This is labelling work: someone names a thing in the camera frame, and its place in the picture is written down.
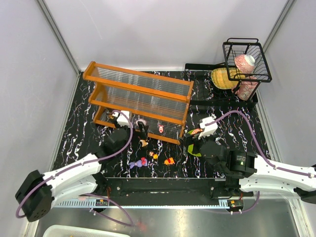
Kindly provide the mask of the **pink hat girl toy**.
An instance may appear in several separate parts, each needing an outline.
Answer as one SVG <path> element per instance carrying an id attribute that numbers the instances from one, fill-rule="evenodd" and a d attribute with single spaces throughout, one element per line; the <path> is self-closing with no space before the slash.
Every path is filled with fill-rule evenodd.
<path id="1" fill-rule="evenodd" d="M 147 126 L 147 121 L 140 118 L 138 119 L 135 124 L 138 126 L 139 129 L 145 128 Z"/>

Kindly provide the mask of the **yellow rabbit toy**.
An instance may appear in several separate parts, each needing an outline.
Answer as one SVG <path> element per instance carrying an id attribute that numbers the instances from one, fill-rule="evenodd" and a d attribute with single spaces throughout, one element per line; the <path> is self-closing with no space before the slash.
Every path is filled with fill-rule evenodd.
<path id="1" fill-rule="evenodd" d="M 141 146 L 146 147 L 148 145 L 148 142 L 146 140 L 141 139 L 140 140 Z"/>

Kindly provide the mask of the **yellow bear toy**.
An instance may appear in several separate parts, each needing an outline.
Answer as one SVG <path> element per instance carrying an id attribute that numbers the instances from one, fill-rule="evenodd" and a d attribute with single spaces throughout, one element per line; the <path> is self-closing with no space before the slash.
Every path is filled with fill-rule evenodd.
<path id="1" fill-rule="evenodd" d="M 168 159 L 166 159 L 166 160 L 164 161 L 164 164 L 165 164 L 165 165 L 173 165 L 173 164 L 175 164 L 175 161 L 174 161 L 173 158 L 168 158 Z"/>

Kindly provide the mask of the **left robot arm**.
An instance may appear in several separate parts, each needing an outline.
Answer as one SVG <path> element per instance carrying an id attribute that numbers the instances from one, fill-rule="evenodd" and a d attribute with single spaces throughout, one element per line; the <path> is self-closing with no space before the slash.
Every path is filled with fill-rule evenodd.
<path id="1" fill-rule="evenodd" d="M 64 199 L 89 195 L 102 199 L 103 195 L 108 196 L 111 188 L 101 171 L 129 146 L 132 139 L 146 141 L 147 137 L 148 126 L 143 122 L 135 126 L 119 126 L 97 149 L 80 160 L 43 174 L 38 170 L 30 172 L 15 194 L 19 204 L 16 217 L 34 222 Z"/>

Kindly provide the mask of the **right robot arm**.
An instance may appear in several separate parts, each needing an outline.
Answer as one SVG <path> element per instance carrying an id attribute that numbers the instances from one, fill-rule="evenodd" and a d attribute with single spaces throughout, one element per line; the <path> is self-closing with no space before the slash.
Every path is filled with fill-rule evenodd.
<path id="1" fill-rule="evenodd" d="M 251 152 L 229 150 L 218 145 L 212 135 L 203 137 L 201 129 L 189 131 L 184 146 L 189 154 L 225 175 L 226 189 L 275 193 L 306 203 L 316 202 L 315 166 L 294 166 Z"/>

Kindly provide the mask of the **orange wooden glass shelf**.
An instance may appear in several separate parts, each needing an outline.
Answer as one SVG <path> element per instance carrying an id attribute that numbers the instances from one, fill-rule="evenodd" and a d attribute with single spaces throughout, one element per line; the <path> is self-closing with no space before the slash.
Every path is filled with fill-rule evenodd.
<path id="1" fill-rule="evenodd" d="M 94 82 L 89 103 L 98 106 L 94 123 L 113 127 L 108 114 L 130 111 L 135 126 L 147 121 L 148 137 L 179 144 L 183 138 L 194 83 L 140 71 L 103 65 L 92 61 L 83 79 Z M 159 133 L 158 125 L 164 126 Z"/>

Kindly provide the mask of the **red patterned bowl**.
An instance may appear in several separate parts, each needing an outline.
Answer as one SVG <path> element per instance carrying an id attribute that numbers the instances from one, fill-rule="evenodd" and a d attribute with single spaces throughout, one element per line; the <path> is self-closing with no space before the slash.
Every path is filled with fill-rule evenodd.
<path id="1" fill-rule="evenodd" d="M 191 131 L 189 132 L 189 134 L 190 134 L 190 135 L 195 135 L 195 134 L 199 134 L 199 133 L 201 133 L 201 132 L 203 132 L 203 129 L 197 128 L 197 129 L 191 130 Z"/>

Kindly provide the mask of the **pink piglet toy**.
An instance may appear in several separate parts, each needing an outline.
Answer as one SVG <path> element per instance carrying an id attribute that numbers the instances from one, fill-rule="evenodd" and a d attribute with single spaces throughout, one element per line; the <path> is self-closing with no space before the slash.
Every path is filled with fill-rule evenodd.
<path id="1" fill-rule="evenodd" d="M 164 126 L 159 124 L 158 125 L 158 131 L 159 131 L 159 133 L 163 133 L 164 132 Z"/>

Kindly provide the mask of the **black hair princess toy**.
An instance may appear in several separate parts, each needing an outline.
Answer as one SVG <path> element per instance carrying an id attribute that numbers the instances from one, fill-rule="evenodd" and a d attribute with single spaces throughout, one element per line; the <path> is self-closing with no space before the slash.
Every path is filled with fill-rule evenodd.
<path id="1" fill-rule="evenodd" d="M 153 159 L 158 159 L 158 154 L 155 154 L 153 151 L 149 152 L 149 156 L 151 156 Z"/>

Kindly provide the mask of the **purple donkey toy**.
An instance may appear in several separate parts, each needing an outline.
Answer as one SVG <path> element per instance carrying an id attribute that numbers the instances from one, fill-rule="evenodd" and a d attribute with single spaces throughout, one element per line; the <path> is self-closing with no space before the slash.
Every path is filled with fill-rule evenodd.
<path id="1" fill-rule="evenodd" d="M 136 162 L 129 163 L 130 169 L 132 169 L 134 167 L 143 167 L 143 166 L 148 166 L 148 160 L 145 157 L 142 157 L 140 160 L 138 160 Z"/>

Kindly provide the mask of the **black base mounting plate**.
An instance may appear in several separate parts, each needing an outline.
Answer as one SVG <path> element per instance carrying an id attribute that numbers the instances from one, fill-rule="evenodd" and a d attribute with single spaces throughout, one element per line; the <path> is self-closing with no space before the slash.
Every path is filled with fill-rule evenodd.
<path id="1" fill-rule="evenodd" d="M 253 196 L 252 191 L 241 191 L 238 180 L 231 178 L 104 178 L 98 181 L 96 190 L 82 196 L 114 198 L 132 193 L 198 193 L 210 198 Z"/>

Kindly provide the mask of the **yellow woven plate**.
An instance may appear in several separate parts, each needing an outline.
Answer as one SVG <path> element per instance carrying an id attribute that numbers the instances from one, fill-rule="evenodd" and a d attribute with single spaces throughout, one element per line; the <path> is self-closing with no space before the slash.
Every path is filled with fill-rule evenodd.
<path id="1" fill-rule="evenodd" d="M 211 72 L 213 84 L 222 90 L 235 88 L 238 81 L 244 78 L 245 75 L 237 68 L 229 68 L 229 74 L 226 68 L 217 68 Z"/>

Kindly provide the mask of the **pink patterned cup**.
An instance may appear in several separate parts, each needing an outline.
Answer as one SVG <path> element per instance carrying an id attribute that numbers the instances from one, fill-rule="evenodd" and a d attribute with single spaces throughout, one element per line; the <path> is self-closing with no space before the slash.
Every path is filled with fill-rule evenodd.
<path id="1" fill-rule="evenodd" d="M 242 81 L 239 85 L 239 89 L 236 91 L 238 98 L 243 101 L 247 101 L 250 98 L 250 95 L 258 84 L 258 82 L 255 82 L 256 77 L 249 76 L 246 77 L 246 79 L 250 79 L 250 81 Z"/>

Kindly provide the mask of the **pink patterned bowl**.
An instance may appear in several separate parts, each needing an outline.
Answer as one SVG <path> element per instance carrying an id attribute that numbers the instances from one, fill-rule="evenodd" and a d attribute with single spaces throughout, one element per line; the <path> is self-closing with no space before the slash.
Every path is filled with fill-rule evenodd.
<path id="1" fill-rule="evenodd" d="M 244 74 L 251 74 L 255 68 L 255 59 L 248 54 L 241 54 L 234 59 L 236 67 Z"/>

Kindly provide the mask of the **white plastic bin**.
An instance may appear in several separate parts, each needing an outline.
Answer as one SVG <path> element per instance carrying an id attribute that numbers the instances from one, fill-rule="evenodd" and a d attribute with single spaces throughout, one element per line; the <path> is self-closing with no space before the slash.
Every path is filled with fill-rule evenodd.
<path id="1" fill-rule="evenodd" d="M 129 235 L 81 227 L 52 225 L 44 232 L 43 237 L 129 237 Z"/>

